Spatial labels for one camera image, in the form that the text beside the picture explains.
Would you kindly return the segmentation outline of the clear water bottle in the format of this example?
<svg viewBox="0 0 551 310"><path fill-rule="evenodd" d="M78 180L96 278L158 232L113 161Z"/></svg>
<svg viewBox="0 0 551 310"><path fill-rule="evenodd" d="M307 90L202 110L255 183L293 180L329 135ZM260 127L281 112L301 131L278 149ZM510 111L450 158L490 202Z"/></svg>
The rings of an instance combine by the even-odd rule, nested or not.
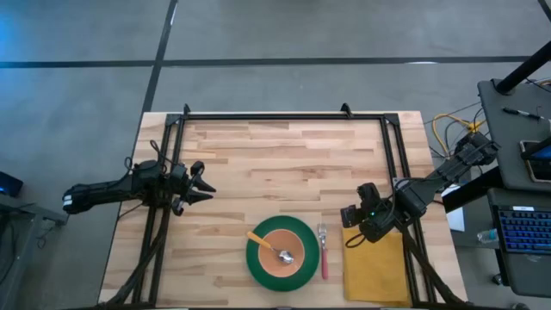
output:
<svg viewBox="0 0 551 310"><path fill-rule="evenodd" d="M496 228L478 232L476 237L478 243L482 245L499 242L498 230Z"/></svg>

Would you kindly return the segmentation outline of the yellow cloth napkin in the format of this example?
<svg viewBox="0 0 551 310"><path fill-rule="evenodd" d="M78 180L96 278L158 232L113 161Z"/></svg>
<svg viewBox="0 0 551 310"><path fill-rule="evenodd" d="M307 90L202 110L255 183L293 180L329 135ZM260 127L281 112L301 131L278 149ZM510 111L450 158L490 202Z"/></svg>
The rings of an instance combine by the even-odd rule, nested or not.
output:
<svg viewBox="0 0 551 310"><path fill-rule="evenodd" d="M376 243L344 247L344 298L389 306L410 306L402 234L390 232Z"/></svg>

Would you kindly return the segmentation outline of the black metal table frame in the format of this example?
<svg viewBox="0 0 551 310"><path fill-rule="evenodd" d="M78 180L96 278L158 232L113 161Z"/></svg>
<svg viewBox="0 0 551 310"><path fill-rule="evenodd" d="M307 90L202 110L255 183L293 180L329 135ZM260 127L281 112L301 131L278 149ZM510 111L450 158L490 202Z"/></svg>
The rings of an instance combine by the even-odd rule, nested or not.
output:
<svg viewBox="0 0 551 310"><path fill-rule="evenodd" d="M153 158L152 140L168 140L186 164L202 161L214 198L171 216L159 274L145 273L141 306L350 308L344 297L339 211L375 183L386 195L393 177L433 168L421 114L400 112L192 112L143 116L133 151ZM246 233L277 215L310 227L325 223L329 275L304 287L262 287L245 261Z"/></svg>

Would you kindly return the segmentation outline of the tablet with dark screen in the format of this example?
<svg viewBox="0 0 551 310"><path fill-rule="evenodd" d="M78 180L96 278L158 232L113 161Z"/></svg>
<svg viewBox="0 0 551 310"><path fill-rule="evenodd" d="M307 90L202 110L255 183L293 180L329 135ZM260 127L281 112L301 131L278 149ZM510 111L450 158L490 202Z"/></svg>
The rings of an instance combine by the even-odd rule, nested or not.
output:
<svg viewBox="0 0 551 310"><path fill-rule="evenodd" d="M551 137L541 140L521 140L521 159L530 179L535 183L551 183Z"/></svg>

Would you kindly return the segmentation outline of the spoon with yellow handle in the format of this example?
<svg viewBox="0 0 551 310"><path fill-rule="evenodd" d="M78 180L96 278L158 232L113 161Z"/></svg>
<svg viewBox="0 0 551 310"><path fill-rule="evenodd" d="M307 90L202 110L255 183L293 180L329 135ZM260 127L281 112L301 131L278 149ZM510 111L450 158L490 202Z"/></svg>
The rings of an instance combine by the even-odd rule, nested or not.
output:
<svg viewBox="0 0 551 310"><path fill-rule="evenodd" d="M257 243L258 245L261 245L264 248L267 248L271 251L273 251L277 258L284 264L291 264L294 261L294 257L292 254L285 250L276 249L273 247L270 243L268 243L266 240L260 238L257 236L254 232L247 232L246 236L249 240Z"/></svg>

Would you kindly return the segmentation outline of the fork with pink handle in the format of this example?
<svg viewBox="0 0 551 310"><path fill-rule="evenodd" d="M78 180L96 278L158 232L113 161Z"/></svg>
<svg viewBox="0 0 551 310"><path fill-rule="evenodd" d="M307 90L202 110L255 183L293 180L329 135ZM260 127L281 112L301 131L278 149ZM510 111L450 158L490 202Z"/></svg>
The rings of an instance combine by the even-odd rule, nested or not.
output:
<svg viewBox="0 0 551 310"><path fill-rule="evenodd" d="M327 280L329 278L328 262L327 262L327 248L326 248L326 225L325 223L318 224L318 235L320 240L320 254L321 254L321 273L322 278Z"/></svg>

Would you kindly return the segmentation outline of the black marker pen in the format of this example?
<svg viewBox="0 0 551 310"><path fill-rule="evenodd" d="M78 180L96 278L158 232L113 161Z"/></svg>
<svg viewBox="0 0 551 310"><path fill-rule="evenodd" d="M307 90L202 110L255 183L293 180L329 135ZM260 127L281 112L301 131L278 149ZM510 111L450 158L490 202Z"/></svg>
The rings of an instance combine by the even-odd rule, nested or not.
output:
<svg viewBox="0 0 551 310"><path fill-rule="evenodd" d="M521 116L528 117L530 119L534 119L534 120L538 120L538 121L539 120L546 120L545 117L542 117L540 115L531 114L529 112L518 110L518 109L502 107L502 111L507 113L507 114L510 114L510 115L521 115Z"/></svg>

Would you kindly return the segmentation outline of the grey side desk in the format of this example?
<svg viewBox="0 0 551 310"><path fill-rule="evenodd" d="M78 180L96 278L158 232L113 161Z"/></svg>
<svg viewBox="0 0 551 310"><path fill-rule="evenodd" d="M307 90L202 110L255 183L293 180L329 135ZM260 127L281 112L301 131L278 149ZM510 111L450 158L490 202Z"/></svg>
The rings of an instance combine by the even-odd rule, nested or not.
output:
<svg viewBox="0 0 551 310"><path fill-rule="evenodd" d="M534 84L519 84L509 95L501 95L492 81L481 81L477 87L490 136L500 145L497 160L504 186L551 192L551 183L535 183L530 179L519 144L521 140L540 141L551 136L551 92ZM502 107L540 115L546 120L510 115Z"/></svg>

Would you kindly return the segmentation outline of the tan round bowl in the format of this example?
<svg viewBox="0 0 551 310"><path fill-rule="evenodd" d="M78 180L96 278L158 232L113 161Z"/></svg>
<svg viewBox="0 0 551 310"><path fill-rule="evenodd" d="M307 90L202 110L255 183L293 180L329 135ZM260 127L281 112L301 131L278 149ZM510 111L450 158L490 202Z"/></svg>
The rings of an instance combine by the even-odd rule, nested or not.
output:
<svg viewBox="0 0 551 310"><path fill-rule="evenodd" d="M290 252L294 257L291 264L282 263L273 251L260 245L257 258L264 271L278 278L290 277L299 271L305 261L306 250L296 233L286 229L277 229L269 232L262 239L276 249Z"/></svg>

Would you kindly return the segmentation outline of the grey side cart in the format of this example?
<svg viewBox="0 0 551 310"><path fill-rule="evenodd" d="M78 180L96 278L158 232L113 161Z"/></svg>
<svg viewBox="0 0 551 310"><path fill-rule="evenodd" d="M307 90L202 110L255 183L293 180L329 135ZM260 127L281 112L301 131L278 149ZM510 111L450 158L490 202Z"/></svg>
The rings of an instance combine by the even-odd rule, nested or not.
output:
<svg viewBox="0 0 551 310"><path fill-rule="evenodd" d="M66 224L66 214L0 194L0 310L11 310L44 220Z"/></svg>

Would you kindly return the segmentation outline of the white paper sheet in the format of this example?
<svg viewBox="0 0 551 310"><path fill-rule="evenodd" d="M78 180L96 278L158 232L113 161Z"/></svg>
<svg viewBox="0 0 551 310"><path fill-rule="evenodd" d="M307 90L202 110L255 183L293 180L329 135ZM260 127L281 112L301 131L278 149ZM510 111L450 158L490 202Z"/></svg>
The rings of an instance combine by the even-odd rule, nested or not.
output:
<svg viewBox="0 0 551 310"><path fill-rule="evenodd" d="M442 198L452 193L453 191L459 189L460 187L461 187L460 185L456 185L456 184L450 185L442 192ZM457 208L454 211L447 212L446 217L447 217L447 221L449 223L449 228L451 231L461 232L461 233L465 232L465 220L464 220L463 208Z"/></svg>

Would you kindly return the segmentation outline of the laptop with blue keyboard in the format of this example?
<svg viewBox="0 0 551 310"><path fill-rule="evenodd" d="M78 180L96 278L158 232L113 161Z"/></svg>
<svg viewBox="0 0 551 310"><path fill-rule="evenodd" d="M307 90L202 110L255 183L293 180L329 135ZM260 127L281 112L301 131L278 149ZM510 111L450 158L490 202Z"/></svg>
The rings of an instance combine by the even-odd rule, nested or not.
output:
<svg viewBox="0 0 551 310"><path fill-rule="evenodd" d="M551 196L490 189L499 271L517 295L551 298Z"/></svg>

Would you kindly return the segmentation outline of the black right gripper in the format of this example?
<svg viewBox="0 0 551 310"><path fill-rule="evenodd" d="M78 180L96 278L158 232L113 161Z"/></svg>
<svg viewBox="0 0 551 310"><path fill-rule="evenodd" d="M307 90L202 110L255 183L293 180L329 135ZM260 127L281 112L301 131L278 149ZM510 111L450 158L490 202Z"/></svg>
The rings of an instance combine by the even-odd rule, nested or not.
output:
<svg viewBox="0 0 551 310"><path fill-rule="evenodd" d="M394 228L396 188L393 185L391 195L383 198L373 183L365 183L357 188L357 194L360 232L367 241L376 243Z"/></svg>

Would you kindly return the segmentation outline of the black device with blue light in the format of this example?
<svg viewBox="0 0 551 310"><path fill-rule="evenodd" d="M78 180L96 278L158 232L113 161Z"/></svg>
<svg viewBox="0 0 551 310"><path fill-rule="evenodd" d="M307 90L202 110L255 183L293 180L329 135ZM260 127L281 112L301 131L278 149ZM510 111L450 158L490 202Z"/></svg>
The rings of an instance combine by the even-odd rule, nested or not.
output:
<svg viewBox="0 0 551 310"><path fill-rule="evenodd" d="M18 197L24 182L16 177L0 171L0 195Z"/></svg>

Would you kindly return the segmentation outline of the green round plate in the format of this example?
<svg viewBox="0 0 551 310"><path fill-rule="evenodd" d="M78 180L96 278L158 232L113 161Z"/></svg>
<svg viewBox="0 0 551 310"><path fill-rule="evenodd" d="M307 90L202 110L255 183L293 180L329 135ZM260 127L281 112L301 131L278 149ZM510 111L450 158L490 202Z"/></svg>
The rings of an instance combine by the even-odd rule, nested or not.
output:
<svg viewBox="0 0 551 310"><path fill-rule="evenodd" d="M305 246L306 257L302 267L290 277L278 278L263 270L257 258L260 245L248 240L246 246L246 262L255 280L267 289L280 292L293 291L307 284L316 273L319 265L320 248L317 236L312 229L292 216L278 215L270 217L255 227L253 232L263 238L269 232L286 229L296 233Z"/></svg>

